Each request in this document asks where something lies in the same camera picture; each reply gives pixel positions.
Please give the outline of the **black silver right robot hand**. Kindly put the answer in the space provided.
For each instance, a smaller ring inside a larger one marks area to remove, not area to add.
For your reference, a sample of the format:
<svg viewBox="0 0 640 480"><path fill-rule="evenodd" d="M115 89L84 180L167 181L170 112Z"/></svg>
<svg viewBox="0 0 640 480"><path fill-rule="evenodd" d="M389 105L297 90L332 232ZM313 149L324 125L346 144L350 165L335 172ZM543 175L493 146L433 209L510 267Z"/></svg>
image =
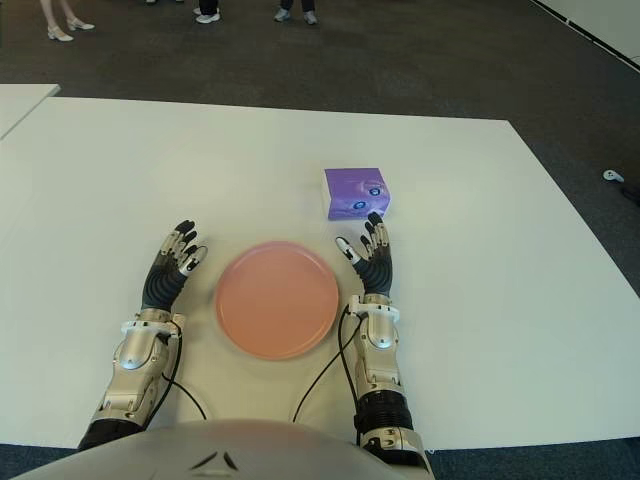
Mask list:
<svg viewBox="0 0 640 480"><path fill-rule="evenodd" d="M393 261L388 230L377 212L367 216L364 228L366 234L360 236L363 255L344 237L336 237L335 244L359 276L366 295L389 297L393 283Z"/></svg>

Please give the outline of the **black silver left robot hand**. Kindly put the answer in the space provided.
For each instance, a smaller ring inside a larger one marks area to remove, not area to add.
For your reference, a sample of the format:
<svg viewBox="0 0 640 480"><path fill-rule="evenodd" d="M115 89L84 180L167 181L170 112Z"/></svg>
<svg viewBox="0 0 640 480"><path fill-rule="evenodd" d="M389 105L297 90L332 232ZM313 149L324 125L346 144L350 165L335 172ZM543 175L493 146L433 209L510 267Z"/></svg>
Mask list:
<svg viewBox="0 0 640 480"><path fill-rule="evenodd" d="M194 243L195 222L179 223L162 242L146 276L141 309L172 310L187 279L204 261L208 249Z"/></svg>

